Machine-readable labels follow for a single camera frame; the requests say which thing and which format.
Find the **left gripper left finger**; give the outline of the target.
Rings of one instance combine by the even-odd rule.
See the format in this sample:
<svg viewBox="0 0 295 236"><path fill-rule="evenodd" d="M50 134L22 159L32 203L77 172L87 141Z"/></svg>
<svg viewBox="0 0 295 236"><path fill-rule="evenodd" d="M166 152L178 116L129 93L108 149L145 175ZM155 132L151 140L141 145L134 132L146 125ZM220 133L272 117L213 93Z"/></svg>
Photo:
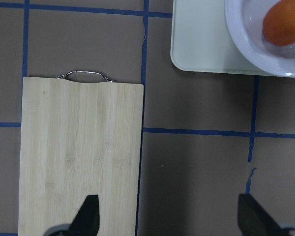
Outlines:
<svg viewBox="0 0 295 236"><path fill-rule="evenodd" d="M99 227L99 197L98 195L88 195L70 224L68 231L71 236L96 236Z"/></svg>

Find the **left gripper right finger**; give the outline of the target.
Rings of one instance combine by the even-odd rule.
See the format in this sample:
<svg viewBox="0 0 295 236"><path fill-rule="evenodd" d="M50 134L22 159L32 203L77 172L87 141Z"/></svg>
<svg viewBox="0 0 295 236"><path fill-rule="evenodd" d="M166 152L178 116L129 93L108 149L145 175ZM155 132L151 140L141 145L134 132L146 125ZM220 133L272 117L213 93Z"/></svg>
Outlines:
<svg viewBox="0 0 295 236"><path fill-rule="evenodd" d="M276 236L282 228L250 194L239 194L237 223L244 236Z"/></svg>

